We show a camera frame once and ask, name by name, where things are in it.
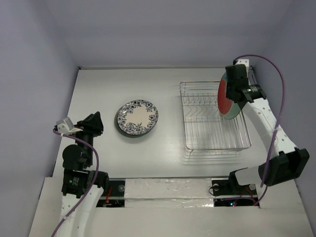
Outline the grey reindeer plate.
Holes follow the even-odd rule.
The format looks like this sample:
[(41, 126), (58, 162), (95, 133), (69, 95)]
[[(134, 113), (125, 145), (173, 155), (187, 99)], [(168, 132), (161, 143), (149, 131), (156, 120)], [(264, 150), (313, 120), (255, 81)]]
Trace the grey reindeer plate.
[(114, 118), (114, 124), (115, 124), (115, 128), (117, 129), (117, 131), (121, 130), (125, 133), (132, 134), (132, 135), (138, 135), (138, 134), (151, 132), (154, 129), (154, 126), (151, 128), (146, 128), (142, 125), (136, 125), (136, 124), (130, 123), (130, 122), (127, 124), (127, 126), (125, 126), (124, 129), (122, 129), (119, 126), (119, 120), (118, 120), (117, 116), (115, 116), (115, 118)]

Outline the plain teal plate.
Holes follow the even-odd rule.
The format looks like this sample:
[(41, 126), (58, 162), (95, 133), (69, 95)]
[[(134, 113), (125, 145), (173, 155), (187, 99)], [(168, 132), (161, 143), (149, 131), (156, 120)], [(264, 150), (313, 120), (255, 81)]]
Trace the plain teal plate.
[(119, 132), (119, 134), (121, 134), (122, 136), (127, 137), (127, 138), (140, 138), (140, 137), (147, 136), (150, 133), (150, 132), (147, 132), (147, 133), (143, 133), (143, 134), (132, 135), (132, 134), (125, 133), (121, 130), (119, 130), (118, 132)]

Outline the red teal flower plate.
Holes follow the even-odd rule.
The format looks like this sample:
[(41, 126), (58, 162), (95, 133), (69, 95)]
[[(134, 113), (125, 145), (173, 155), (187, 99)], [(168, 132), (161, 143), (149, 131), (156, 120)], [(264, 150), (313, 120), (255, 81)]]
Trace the red teal flower plate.
[(232, 105), (233, 101), (226, 97), (226, 89), (227, 89), (227, 74), (224, 73), (220, 84), (218, 87), (217, 93), (217, 103), (220, 114), (222, 112), (226, 112)]

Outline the blue floral white plate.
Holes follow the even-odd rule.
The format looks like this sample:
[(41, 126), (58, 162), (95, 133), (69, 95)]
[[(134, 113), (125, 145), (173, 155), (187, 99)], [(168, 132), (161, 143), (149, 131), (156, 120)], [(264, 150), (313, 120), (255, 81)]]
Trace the blue floral white plate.
[(122, 129), (129, 122), (146, 128), (156, 126), (158, 122), (158, 110), (147, 100), (133, 100), (126, 103), (117, 111), (116, 116)]

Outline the mint green flower plate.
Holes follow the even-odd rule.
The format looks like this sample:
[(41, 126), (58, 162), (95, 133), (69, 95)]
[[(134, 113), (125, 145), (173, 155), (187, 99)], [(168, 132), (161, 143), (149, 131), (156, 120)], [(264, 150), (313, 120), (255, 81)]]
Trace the mint green flower plate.
[(236, 116), (239, 115), (241, 112), (241, 109), (237, 103), (232, 103), (231, 107), (226, 111), (222, 112), (222, 116), (225, 119), (234, 119)]

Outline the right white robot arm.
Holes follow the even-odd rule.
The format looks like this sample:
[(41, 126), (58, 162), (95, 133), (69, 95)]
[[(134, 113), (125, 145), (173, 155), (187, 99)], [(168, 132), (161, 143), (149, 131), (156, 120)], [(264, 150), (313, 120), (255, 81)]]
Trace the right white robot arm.
[(310, 158), (309, 152), (298, 148), (286, 135), (263, 89), (258, 84), (249, 84), (245, 64), (229, 65), (225, 70), (218, 90), (220, 113), (226, 119), (246, 114), (267, 151), (262, 165), (231, 172), (228, 190), (238, 194), (248, 184), (270, 187), (299, 178)]

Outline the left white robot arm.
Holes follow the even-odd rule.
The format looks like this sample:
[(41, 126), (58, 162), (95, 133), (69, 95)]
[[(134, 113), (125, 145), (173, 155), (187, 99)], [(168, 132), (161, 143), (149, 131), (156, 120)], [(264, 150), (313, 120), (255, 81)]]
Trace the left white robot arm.
[(62, 152), (62, 206), (59, 223), (52, 233), (54, 237), (86, 236), (97, 202), (110, 188), (109, 175), (99, 170), (99, 155), (93, 147), (93, 139), (103, 131), (99, 112), (77, 124), (66, 117), (53, 129), (54, 134), (75, 141)]

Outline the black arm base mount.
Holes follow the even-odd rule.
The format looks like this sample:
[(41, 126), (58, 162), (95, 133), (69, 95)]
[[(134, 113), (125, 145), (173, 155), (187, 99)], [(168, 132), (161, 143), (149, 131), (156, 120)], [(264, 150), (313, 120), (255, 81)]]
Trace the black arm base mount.
[(236, 171), (232, 171), (226, 179), (211, 179), (211, 187), (208, 191), (214, 197), (233, 196), (243, 194), (246, 188), (247, 185), (240, 185), (237, 182)]

